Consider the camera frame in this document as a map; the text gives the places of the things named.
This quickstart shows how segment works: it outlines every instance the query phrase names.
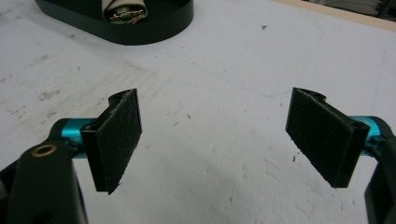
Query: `textured black pad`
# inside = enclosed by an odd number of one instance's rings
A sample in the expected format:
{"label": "textured black pad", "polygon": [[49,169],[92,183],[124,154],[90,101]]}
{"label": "textured black pad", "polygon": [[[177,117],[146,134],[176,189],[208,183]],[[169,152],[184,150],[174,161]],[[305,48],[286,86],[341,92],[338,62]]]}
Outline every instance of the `textured black pad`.
{"label": "textured black pad", "polygon": [[346,188],[370,127],[325,100],[320,93],[294,88],[286,132],[333,188]]}
{"label": "textured black pad", "polygon": [[142,133],[137,91],[108,98],[110,106],[81,136],[97,191],[111,194],[119,185]]}

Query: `dark object in background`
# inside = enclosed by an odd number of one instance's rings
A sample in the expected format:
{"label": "dark object in background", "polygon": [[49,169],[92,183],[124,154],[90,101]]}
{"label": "dark object in background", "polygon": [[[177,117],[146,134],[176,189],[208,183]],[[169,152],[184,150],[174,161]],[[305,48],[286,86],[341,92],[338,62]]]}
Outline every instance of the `dark object in background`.
{"label": "dark object in background", "polygon": [[294,88],[286,131],[334,188],[347,187],[363,150],[375,157],[378,165],[365,192],[369,223],[396,223],[396,137],[384,120],[349,118],[325,99]]}
{"label": "dark object in background", "polygon": [[145,0],[148,16],[135,25],[104,21],[101,0],[35,0],[48,16],[122,45],[144,45],[177,35],[192,21],[192,0]]}
{"label": "dark object in background", "polygon": [[120,183],[142,133],[137,91],[108,98],[97,119],[60,119],[49,138],[0,172],[0,223],[88,223],[72,159],[85,154],[98,191]]}

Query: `rolled fabric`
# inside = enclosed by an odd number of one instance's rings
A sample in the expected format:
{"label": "rolled fabric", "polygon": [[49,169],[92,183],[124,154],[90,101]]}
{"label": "rolled fabric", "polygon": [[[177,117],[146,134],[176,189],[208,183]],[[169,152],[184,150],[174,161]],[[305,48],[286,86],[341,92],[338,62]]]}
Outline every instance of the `rolled fabric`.
{"label": "rolled fabric", "polygon": [[148,15],[143,0],[102,0],[105,21],[114,24],[135,24]]}

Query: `white tabletop surface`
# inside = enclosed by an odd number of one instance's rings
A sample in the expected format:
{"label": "white tabletop surface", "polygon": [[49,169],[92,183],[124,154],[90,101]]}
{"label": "white tabletop surface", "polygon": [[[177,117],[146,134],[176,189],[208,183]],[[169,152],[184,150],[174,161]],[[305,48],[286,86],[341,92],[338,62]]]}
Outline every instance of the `white tabletop surface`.
{"label": "white tabletop surface", "polygon": [[90,223],[367,223],[376,161],[332,189],[285,132],[292,87],[396,127],[396,33],[259,0],[196,0],[179,35],[109,43],[0,4],[0,168],[61,118],[97,117],[137,88],[143,134],[121,185],[96,192],[76,161]]}

